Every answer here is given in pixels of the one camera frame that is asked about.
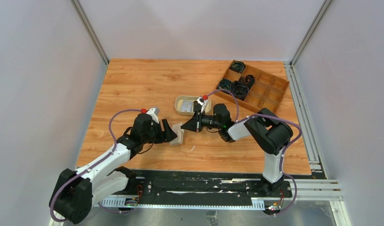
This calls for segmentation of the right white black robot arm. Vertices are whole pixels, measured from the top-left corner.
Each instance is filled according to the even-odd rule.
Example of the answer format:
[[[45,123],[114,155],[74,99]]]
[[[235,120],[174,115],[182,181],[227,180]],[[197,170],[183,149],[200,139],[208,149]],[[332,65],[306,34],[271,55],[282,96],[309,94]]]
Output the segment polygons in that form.
[[[274,196],[280,190],[284,180],[280,169],[282,151],[290,143],[292,129],[267,108],[258,115],[249,116],[242,122],[231,120],[231,114],[225,104],[216,104],[213,115],[199,110],[181,126],[181,129],[201,132],[204,128],[217,129],[221,139],[232,143],[246,137],[252,137],[264,151],[264,171],[261,177],[261,190],[266,196]]]

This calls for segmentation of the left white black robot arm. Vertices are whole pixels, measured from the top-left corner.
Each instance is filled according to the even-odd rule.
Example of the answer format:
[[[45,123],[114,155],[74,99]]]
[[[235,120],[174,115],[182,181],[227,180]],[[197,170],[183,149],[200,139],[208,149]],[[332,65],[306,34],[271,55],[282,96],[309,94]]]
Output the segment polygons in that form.
[[[51,218],[56,222],[83,221],[96,204],[107,196],[122,191],[124,194],[143,194],[136,174],[122,166],[143,151],[145,144],[162,144],[177,139],[177,133],[166,119],[156,113],[139,111],[131,127],[122,136],[113,138],[113,145],[92,162],[77,169],[63,170],[49,201]]]

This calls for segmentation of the white leather card holder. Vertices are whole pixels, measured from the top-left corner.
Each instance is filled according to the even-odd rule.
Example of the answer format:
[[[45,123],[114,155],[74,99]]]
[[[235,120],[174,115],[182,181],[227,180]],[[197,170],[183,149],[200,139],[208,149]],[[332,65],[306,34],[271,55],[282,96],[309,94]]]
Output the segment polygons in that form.
[[[183,123],[174,124],[172,130],[176,133],[177,137],[170,141],[169,145],[180,145],[184,138],[184,129],[181,128]]]

